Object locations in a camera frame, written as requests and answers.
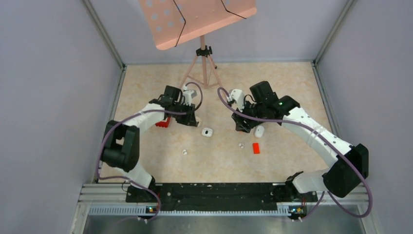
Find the white oval charging case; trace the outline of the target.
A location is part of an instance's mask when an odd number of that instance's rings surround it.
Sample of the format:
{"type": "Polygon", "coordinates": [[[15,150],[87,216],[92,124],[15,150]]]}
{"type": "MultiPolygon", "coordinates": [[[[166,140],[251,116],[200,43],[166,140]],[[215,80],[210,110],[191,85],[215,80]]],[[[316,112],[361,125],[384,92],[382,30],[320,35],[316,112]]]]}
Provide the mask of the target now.
{"type": "Polygon", "coordinates": [[[262,138],[265,132],[265,128],[261,125],[257,126],[254,131],[254,136],[256,138],[262,138]]]}

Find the white charging case gold trim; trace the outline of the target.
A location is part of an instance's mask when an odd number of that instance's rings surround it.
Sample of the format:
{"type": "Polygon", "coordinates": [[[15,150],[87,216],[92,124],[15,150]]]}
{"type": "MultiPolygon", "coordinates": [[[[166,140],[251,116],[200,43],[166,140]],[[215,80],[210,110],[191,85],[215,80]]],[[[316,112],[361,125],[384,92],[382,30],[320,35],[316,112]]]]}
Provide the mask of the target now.
{"type": "Polygon", "coordinates": [[[205,137],[212,137],[213,136],[213,130],[210,129],[210,128],[205,127],[205,128],[202,129],[201,134],[202,134],[202,136],[205,136],[205,137]]]}

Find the beige charging case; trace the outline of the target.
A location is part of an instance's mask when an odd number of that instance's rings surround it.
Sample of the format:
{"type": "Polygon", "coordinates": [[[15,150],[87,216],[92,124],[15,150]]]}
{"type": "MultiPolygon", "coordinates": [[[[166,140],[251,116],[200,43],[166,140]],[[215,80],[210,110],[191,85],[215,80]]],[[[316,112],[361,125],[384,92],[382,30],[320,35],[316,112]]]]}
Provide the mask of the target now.
{"type": "Polygon", "coordinates": [[[196,117],[196,127],[200,127],[202,120],[196,117]]]}

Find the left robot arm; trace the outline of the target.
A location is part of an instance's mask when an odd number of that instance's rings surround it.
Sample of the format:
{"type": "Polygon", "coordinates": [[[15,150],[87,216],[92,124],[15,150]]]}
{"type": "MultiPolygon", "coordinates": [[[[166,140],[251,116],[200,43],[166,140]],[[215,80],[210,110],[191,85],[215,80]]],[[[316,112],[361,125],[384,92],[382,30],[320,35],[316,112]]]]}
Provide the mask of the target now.
{"type": "Polygon", "coordinates": [[[167,85],[163,94],[154,98],[134,115],[123,121],[111,120],[105,128],[100,149],[100,161],[119,170],[123,178],[138,188],[137,194],[144,201],[156,196],[155,180],[142,166],[140,157],[140,136],[150,127],[167,119],[174,118],[177,123],[197,127],[195,111],[200,104],[192,101],[202,89],[176,88],[167,85]]]}

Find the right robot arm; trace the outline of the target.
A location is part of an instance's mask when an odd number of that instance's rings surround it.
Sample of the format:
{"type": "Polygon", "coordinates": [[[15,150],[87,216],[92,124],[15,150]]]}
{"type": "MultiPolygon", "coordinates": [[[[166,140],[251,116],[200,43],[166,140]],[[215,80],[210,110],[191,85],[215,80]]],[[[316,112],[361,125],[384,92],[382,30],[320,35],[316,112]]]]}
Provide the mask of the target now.
{"type": "Polygon", "coordinates": [[[232,119],[236,131],[249,133],[253,128],[271,119],[296,134],[312,148],[327,165],[327,169],[315,172],[298,172],[287,179],[286,196],[300,200],[305,193],[328,191],[343,198],[361,183],[354,169],[363,179],[369,173],[369,151],[363,144],[352,145],[338,138],[311,118],[300,104],[290,96],[278,97],[268,81],[250,87],[252,101],[240,89],[232,89],[227,101],[236,103],[232,119]]]}

